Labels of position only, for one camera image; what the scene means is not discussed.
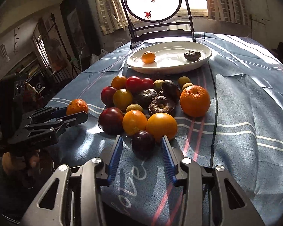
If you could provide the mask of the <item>person's left hand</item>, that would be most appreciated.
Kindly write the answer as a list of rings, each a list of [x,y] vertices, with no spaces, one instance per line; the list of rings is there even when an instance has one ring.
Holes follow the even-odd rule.
[[[2,168],[7,175],[28,168],[28,174],[32,176],[40,169],[39,152],[40,150],[35,150],[27,160],[25,157],[13,156],[10,152],[4,153],[2,156]]]

